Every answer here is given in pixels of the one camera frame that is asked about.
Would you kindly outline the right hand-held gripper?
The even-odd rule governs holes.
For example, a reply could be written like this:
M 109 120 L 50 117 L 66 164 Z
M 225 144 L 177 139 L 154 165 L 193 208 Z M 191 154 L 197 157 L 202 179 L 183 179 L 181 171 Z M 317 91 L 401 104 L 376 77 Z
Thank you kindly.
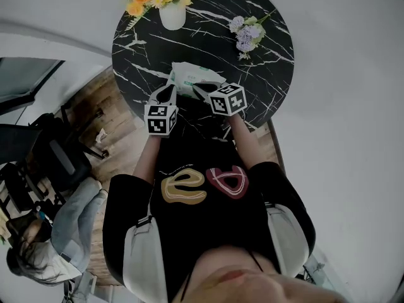
M 247 107 L 244 88 L 236 83 L 199 82 L 192 89 L 214 114 L 230 117 Z

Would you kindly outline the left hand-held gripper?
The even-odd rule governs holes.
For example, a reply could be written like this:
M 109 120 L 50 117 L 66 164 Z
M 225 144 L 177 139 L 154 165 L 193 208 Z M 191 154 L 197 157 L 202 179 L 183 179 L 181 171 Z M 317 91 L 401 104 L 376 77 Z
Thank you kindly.
M 145 105 L 145 124 L 148 133 L 168 137 L 177 121 L 177 87 L 174 84 L 162 86 L 154 91 Z

